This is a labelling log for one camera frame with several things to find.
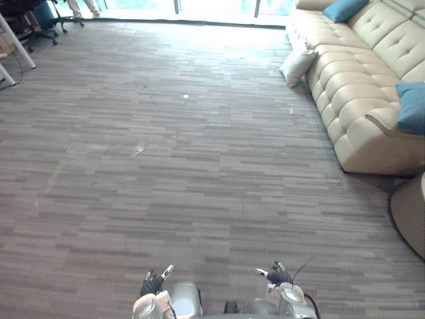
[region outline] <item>white table leg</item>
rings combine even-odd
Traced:
[[[1,65],[0,63],[0,76],[4,77],[5,80],[10,84],[10,85],[15,85],[16,82],[15,80],[13,80],[13,78],[10,76],[10,74],[6,71],[5,68],[3,68],[3,65]]]
[[[22,46],[21,42],[19,42],[19,39],[15,36],[15,34],[13,33],[12,29],[10,28],[10,26],[7,24],[5,18],[3,18],[3,16],[0,13],[0,25],[1,28],[8,33],[11,36],[11,39],[13,41],[13,43],[16,46],[16,49],[20,52],[20,54],[23,56],[23,58],[26,60],[26,62],[29,64],[29,66],[31,68],[36,68],[37,66],[35,65],[34,61],[32,60],[32,58],[28,55],[27,50],[24,49],[24,47]]]

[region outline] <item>wicker ottoman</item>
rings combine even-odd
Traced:
[[[390,210],[400,234],[425,259],[425,173],[392,194]]]

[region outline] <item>person's leg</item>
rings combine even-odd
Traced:
[[[80,7],[77,4],[76,0],[68,0],[69,8],[72,10],[74,17],[81,18]]]
[[[87,5],[87,8],[89,8],[89,10],[93,13],[93,15],[95,16],[99,16],[100,12],[98,10],[98,8],[96,8],[96,6],[94,5],[93,0],[84,0],[84,2]]]

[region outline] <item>cable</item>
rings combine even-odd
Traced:
[[[311,303],[313,304],[314,312],[316,313],[317,319],[321,319],[321,317],[320,317],[320,312],[319,312],[319,308],[317,307],[317,304],[314,302],[313,297],[311,297],[309,294],[306,294],[305,292],[304,292],[304,296],[305,296],[307,299],[309,299],[309,300],[311,301]]]
[[[294,277],[292,277],[292,287],[294,287],[294,282],[295,282],[295,277],[297,276],[297,274],[305,267],[307,266],[309,263],[311,263],[312,261],[314,261],[316,257],[313,257],[312,259],[310,259],[309,261],[307,261],[304,265],[302,265],[297,272],[294,274]]]
[[[20,83],[23,81],[23,79],[24,79],[24,70],[23,70],[23,68],[22,68],[22,64],[19,62],[19,57],[17,56],[17,54],[16,54],[16,52],[15,52],[15,51],[13,51],[13,56],[15,57],[15,60],[16,60],[17,64],[19,65],[19,68],[21,69],[21,78],[19,79],[19,81],[18,81],[18,82],[16,82],[16,83],[15,83],[15,85],[18,85],[18,84],[20,84]],[[15,86],[15,85],[8,85],[8,86],[5,86],[4,88],[0,88],[0,91],[4,90],[4,89],[6,89],[6,88],[10,88],[11,86]]]
[[[169,306],[170,306],[170,308],[171,308],[171,312],[173,313],[174,319],[177,319],[177,315],[175,314],[174,308],[173,308],[173,306],[171,305],[170,300],[168,300],[168,305],[169,305]]]

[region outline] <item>beige leather sofa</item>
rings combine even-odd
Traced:
[[[425,137],[398,129],[394,85],[425,81],[425,0],[371,0],[348,23],[322,14],[333,2],[297,0],[287,32],[319,53],[306,78],[341,166],[423,171]]]

